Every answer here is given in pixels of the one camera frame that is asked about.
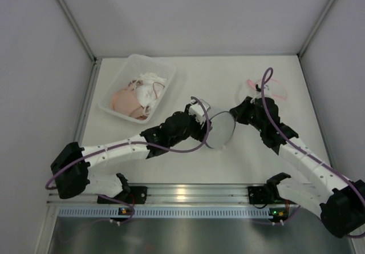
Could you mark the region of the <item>white perforated plastic basket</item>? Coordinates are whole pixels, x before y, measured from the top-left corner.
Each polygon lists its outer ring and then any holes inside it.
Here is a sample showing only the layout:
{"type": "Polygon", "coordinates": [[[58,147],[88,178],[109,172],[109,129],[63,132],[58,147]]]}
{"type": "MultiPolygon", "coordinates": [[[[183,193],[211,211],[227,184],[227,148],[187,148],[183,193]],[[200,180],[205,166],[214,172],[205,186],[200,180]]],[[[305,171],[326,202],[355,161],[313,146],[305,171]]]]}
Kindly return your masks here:
{"type": "Polygon", "coordinates": [[[175,66],[133,54],[104,91],[98,106],[118,118],[146,124],[156,111],[176,73],[175,66]]]}

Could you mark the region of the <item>blue-trimmed mesh laundry bag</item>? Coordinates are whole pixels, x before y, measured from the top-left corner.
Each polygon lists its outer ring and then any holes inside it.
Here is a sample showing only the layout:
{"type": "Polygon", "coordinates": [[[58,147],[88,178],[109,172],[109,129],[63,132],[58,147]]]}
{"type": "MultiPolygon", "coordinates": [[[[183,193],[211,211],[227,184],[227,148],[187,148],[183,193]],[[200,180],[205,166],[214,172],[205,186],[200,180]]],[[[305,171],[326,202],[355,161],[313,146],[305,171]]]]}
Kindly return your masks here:
{"type": "Polygon", "coordinates": [[[210,131],[205,144],[211,149],[222,148],[232,138],[236,121],[229,111],[213,111],[209,121],[210,131]]]}

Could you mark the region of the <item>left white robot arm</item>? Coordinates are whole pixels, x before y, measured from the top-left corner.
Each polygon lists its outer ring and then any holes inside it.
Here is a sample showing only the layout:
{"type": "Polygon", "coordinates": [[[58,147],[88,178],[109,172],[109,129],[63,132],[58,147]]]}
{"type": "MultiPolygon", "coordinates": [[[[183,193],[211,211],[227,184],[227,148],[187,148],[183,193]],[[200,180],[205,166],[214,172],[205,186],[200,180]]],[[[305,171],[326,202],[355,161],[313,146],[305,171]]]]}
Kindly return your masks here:
{"type": "Polygon", "coordinates": [[[131,189],[119,171],[121,164],[155,158],[167,152],[181,154],[183,151],[175,146],[188,138],[203,145],[209,135],[209,110],[207,102],[192,100],[184,111],[174,112],[160,125],[126,140],[88,147],[71,142],[51,164],[53,177],[46,189],[57,190],[62,200],[93,194],[124,201],[131,189]]]}

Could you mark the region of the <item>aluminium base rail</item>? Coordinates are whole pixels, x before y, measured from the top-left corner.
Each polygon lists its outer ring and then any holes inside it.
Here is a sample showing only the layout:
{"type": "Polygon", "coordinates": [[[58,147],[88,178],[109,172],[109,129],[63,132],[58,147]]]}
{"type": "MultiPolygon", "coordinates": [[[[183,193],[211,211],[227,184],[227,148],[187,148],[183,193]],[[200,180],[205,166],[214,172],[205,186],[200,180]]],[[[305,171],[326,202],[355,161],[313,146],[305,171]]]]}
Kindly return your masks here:
{"type": "Polygon", "coordinates": [[[137,205],[273,204],[264,199],[263,184],[131,184],[121,200],[137,205]]]}

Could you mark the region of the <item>aluminium frame post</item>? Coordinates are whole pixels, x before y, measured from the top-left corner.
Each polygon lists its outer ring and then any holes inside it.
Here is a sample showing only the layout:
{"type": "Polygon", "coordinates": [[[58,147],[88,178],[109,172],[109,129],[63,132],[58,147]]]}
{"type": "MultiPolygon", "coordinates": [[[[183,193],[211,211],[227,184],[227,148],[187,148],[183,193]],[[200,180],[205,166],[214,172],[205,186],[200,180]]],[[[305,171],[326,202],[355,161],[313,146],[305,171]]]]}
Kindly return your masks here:
{"type": "Polygon", "coordinates": [[[315,19],[313,26],[311,27],[309,33],[307,34],[301,48],[297,52],[297,57],[299,60],[303,58],[310,45],[313,43],[315,37],[319,33],[321,27],[325,23],[327,17],[331,13],[332,9],[335,7],[338,0],[326,0],[324,6],[322,7],[318,17],[315,19]]]}
{"type": "Polygon", "coordinates": [[[80,45],[82,46],[83,50],[87,54],[88,58],[91,60],[92,63],[97,61],[97,57],[95,56],[94,52],[92,51],[90,45],[88,44],[81,28],[79,27],[71,9],[69,8],[66,0],[55,0],[57,5],[60,7],[66,21],[72,28],[77,40],[79,41],[80,45]]]}

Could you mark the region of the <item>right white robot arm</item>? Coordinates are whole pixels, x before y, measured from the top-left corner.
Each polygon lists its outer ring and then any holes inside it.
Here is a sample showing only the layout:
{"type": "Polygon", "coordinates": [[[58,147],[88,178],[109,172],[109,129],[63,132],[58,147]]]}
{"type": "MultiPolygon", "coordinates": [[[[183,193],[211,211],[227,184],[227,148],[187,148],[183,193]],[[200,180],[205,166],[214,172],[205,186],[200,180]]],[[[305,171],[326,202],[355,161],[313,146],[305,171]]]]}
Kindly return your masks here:
{"type": "Polygon", "coordinates": [[[250,96],[229,111],[239,124],[258,130],[264,145],[289,162],[309,184],[284,172],[264,185],[270,201],[292,201],[318,217],[335,237],[350,236],[364,225],[364,181],[352,181],[320,160],[299,135],[280,121],[272,98],[250,96]]]}

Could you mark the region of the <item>right aluminium frame post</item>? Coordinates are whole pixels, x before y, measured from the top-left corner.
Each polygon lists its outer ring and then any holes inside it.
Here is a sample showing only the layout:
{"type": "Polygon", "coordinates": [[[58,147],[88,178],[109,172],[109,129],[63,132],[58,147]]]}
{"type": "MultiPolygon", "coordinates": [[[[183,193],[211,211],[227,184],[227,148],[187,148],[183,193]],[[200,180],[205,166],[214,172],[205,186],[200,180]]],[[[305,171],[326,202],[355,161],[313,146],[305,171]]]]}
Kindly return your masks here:
{"type": "Polygon", "coordinates": [[[325,23],[327,17],[331,13],[332,9],[335,7],[338,0],[326,0],[324,6],[322,7],[318,17],[315,19],[313,26],[311,27],[309,33],[307,34],[301,48],[297,52],[297,57],[299,60],[303,58],[310,45],[313,43],[315,37],[319,33],[321,27],[325,23]]]}

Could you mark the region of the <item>pink-trimmed mesh laundry bag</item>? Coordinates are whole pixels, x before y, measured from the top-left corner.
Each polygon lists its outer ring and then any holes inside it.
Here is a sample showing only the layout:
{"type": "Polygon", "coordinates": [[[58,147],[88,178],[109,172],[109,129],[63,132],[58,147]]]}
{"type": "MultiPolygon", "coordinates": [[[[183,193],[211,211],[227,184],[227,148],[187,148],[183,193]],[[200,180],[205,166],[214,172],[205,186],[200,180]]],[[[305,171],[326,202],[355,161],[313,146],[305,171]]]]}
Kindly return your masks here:
{"type": "MultiPolygon", "coordinates": [[[[261,87],[261,80],[247,79],[244,83],[238,86],[238,89],[234,95],[235,102],[242,102],[247,96],[252,98],[260,98],[261,94],[258,89],[261,87]]],[[[265,96],[274,99],[277,103],[285,103],[287,101],[287,91],[283,85],[275,80],[270,79],[265,84],[265,96]]]]}

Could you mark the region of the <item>left aluminium frame post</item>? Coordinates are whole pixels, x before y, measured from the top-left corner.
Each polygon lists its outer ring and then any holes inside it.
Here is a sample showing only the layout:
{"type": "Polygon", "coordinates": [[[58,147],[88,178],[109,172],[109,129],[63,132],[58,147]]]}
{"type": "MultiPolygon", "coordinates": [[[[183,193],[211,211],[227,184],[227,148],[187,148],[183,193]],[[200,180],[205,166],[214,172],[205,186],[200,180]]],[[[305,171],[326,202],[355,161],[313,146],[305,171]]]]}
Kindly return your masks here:
{"type": "Polygon", "coordinates": [[[91,60],[92,63],[97,61],[97,57],[95,56],[94,52],[92,51],[90,45],[88,44],[81,28],[79,27],[71,9],[69,8],[66,0],[55,0],[57,5],[60,7],[66,21],[72,28],[77,40],[79,41],[80,45],[82,46],[83,50],[87,54],[88,58],[91,60]]]}

